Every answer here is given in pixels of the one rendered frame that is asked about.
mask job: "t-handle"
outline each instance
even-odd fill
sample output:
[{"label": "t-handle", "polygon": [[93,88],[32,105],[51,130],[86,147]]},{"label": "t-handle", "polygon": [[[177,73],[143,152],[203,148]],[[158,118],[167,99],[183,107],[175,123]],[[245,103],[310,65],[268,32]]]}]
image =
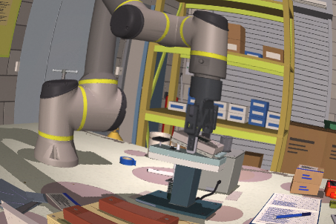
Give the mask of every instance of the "t-handle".
[{"label": "t-handle", "polygon": [[66,73],[75,73],[75,74],[78,73],[78,70],[65,70],[65,69],[58,70],[58,69],[53,69],[53,71],[61,72],[62,73],[62,79],[65,79],[65,74]]}]

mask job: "yellow metal shelving unit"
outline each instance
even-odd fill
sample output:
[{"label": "yellow metal shelving unit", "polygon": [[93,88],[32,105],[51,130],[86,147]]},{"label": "yellow metal shelving unit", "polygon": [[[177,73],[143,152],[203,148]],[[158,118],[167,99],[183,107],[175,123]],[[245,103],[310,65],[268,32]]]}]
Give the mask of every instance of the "yellow metal shelving unit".
[{"label": "yellow metal shelving unit", "polygon": [[[292,96],[294,91],[294,17],[292,0],[283,2],[270,0],[177,0],[184,2],[180,16],[186,14],[187,8],[200,10],[214,10],[237,13],[282,22],[284,26],[284,63],[273,62],[240,53],[228,52],[228,65],[258,70],[265,73],[283,76],[283,97],[280,112],[279,130],[240,124],[218,119],[217,128],[213,134],[221,134],[256,142],[275,144],[271,171],[280,171],[291,119]],[[165,0],[157,0],[156,10],[162,11]],[[173,53],[171,80],[168,101],[177,97],[181,58],[190,57],[190,48],[163,47],[157,43],[150,43],[147,62],[145,65],[142,86],[142,100],[140,104],[138,131],[136,144],[145,146],[148,122],[165,124],[165,132],[170,133],[172,126],[184,127],[185,113],[170,111],[167,108],[150,109],[151,86],[157,52]]]}]

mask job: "shelf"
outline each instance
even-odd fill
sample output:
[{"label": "shelf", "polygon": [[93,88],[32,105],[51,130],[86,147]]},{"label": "shelf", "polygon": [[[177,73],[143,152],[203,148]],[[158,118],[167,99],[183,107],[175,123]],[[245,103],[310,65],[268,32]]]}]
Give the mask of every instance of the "shelf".
[{"label": "shelf", "polygon": [[[162,45],[155,46],[156,52],[179,53],[182,58],[190,58],[189,47],[164,47]],[[248,56],[241,53],[228,52],[228,65],[244,67],[251,70],[258,70],[264,73],[270,73],[277,76],[283,76],[284,64],[274,62],[268,59],[261,59],[254,56]]]},{"label": "shelf", "polygon": [[283,4],[263,0],[177,0],[185,2],[186,8],[236,13],[283,22]]},{"label": "shelf", "polygon": [[[183,112],[170,111],[167,108],[154,108],[146,112],[145,120],[183,128],[185,125],[185,116],[186,114]],[[213,134],[221,134],[268,144],[276,144],[277,138],[279,137],[277,130],[221,119],[217,120],[217,128],[213,131]]]}]

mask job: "yellow cone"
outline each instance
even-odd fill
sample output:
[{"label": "yellow cone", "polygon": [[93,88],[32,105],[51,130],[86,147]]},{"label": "yellow cone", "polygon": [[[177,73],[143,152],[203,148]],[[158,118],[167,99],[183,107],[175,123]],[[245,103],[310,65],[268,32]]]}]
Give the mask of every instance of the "yellow cone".
[{"label": "yellow cone", "polygon": [[111,131],[111,132],[108,134],[108,138],[116,139],[116,140],[122,141],[122,137],[119,135],[118,130],[119,130],[119,128],[117,128],[117,129],[114,130],[114,131]]}]

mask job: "yellow poster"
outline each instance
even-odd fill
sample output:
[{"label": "yellow poster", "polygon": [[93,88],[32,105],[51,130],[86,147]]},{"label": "yellow poster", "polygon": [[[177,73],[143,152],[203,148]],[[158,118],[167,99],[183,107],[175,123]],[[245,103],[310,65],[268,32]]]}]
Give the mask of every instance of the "yellow poster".
[{"label": "yellow poster", "polygon": [[10,56],[10,46],[22,0],[0,0],[0,57]]}]

